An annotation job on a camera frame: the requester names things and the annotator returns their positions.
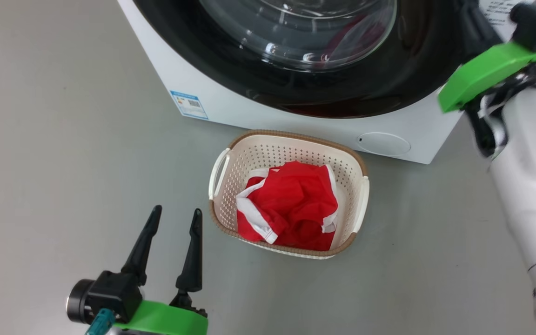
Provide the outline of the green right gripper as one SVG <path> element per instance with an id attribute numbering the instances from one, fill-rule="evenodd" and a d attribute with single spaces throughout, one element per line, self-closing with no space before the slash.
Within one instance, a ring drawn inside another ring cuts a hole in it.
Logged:
<path id="1" fill-rule="evenodd" d="M 478 95 L 536 63 L 536 51 L 515 41 L 502 44 L 478 0 L 464 2 L 464 57 L 471 60 L 453 72 L 438 94 L 443 113 L 463 109 Z"/>

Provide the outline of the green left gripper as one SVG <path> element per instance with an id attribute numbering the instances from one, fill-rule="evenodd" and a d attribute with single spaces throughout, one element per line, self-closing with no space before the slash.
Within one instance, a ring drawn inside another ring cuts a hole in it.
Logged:
<path id="1" fill-rule="evenodd" d="M 147 260 L 161 213 L 162 206 L 157 204 L 121 268 L 122 273 L 134 275 L 138 285 L 145 285 L 147 281 Z M 201 291 L 203 285 L 203 214 L 199 208 L 194 211 L 189 236 L 191 241 L 187 256 L 176 281 L 177 289 L 185 292 L 178 292 L 169 304 L 142 301 L 130 322 L 116 322 L 115 328 L 130 335 L 206 335 L 209 323 L 207 313 L 204 309 L 194 308 L 189 296 L 190 292 Z"/>

